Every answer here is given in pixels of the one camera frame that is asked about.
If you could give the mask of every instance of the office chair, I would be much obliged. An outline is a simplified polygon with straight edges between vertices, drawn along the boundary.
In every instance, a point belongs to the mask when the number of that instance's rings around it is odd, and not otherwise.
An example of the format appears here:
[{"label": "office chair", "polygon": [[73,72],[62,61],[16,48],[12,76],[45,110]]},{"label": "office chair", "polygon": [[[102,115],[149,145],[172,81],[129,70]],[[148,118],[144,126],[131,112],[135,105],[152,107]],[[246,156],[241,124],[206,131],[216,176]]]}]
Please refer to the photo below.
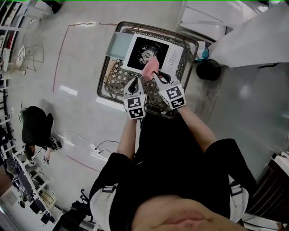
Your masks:
[{"label": "office chair", "polygon": [[90,223],[95,224],[93,216],[89,207],[89,199],[84,194],[84,189],[81,191],[80,198],[83,203],[75,201],[71,205],[71,210],[63,214],[52,231],[59,231],[61,228],[65,228],[67,231],[77,231],[81,222],[86,218],[86,216],[91,216]]}]

